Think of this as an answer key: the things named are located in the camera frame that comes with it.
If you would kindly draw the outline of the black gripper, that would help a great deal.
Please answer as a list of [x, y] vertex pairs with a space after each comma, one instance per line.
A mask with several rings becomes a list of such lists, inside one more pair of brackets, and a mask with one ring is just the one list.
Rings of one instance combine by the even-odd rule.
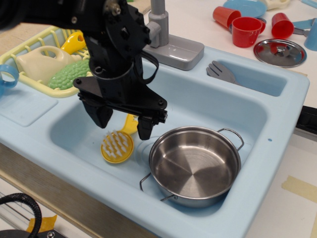
[[137, 130], [141, 140], [151, 137], [153, 127], [167, 118], [167, 101], [148, 87], [152, 78], [143, 78], [143, 63], [136, 59], [119, 75], [111, 75], [92, 66], [92, 76], [73, 82], [79, 98], [93, 122], [106, 128], [114, 110], [138, 116]]

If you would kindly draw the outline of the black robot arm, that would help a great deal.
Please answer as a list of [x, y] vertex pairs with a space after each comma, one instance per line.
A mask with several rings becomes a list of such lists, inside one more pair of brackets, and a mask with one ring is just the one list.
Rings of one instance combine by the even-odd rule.
[[82, 31], [92, 76], [73, 85], [97, 126], [105, 128], [114, 110], [133, 114], [140, 139], [147, 140], [153, 127], [165, 122], [167, 102], [148, 87], [152, 78], [143, 77], [143, 60], [159, 62], [144, 51], [150, 30], [137, 8], [124, 0], [1, 1], [1, 30], [22, 22]]

